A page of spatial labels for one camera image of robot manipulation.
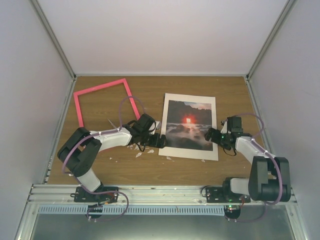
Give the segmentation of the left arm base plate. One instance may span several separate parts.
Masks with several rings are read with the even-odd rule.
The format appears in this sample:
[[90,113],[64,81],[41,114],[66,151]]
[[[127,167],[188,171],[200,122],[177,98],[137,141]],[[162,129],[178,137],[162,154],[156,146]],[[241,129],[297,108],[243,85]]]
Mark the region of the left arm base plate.
[[73,198],[76,203],[111,204],[118,201],[118,194],[115,192],[118,190],[119,188],[115,186],[103,186],[95,191],[99,194],[92,194],[79,186],[74,193],[70,194],[70,197]]

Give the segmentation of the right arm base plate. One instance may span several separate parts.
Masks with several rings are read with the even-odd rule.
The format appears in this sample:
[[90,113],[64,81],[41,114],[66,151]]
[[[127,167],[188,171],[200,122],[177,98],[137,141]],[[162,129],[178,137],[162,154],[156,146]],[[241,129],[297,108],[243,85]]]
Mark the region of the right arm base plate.
[[251,202],[251,199],[248,196],[239,193],[233,193],[229,189],[222,186],[203,186],[200,189],[200,195],[206,198],[207,203],[242,204]]

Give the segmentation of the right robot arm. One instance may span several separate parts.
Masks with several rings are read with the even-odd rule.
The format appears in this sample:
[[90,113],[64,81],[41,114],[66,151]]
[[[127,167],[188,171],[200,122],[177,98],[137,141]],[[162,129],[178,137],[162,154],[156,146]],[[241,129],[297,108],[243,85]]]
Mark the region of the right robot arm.
[[205,140],[224,151],[242,154],[251,164],[249,178],[227,177],[223,181],[218,189],[223,200],[232,203],[250,197],[269,205],[288,202],[292,195],[289,161],[268,152],[250,133],[244,132],[241,117],[228,117],[222,124],[221,130],[209,128]]

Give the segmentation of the sunset photo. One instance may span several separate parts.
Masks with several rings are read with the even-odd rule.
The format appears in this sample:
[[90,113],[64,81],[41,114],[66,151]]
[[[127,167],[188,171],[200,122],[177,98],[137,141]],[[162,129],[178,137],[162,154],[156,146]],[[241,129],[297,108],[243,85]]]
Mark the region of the sunset photo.
[[212,151],[205,140],[212,127],[212,105],[187,101],[168,101],[165,136],[171,148]]

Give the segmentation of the pink picture frame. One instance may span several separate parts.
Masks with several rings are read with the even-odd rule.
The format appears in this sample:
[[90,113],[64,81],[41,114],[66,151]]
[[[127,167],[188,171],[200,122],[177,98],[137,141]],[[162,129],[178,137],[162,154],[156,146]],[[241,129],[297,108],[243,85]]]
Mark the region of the pink picture frame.
[[111,127],[108,119],[118,124],[119,104],[125,97],[132,95],[125,78],[91,84],[76,90],[73,93],[73,101],[78,125],[97,130],[99,127]]

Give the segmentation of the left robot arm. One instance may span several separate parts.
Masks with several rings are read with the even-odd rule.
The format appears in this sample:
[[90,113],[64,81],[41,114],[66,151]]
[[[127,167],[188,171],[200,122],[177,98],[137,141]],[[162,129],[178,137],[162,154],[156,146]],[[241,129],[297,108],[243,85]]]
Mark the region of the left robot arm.
[[86,190],[86,197],[98,202],[103,197],[103,184],[92,165],[99,152],[135,144],[143,152],[146,147],[163,149],[167,145],[164,134],[156,133],[160,123],[144,113],[138,120],[105,131],[89,131],[79,127],[58,150],[62,172],[71,174]]

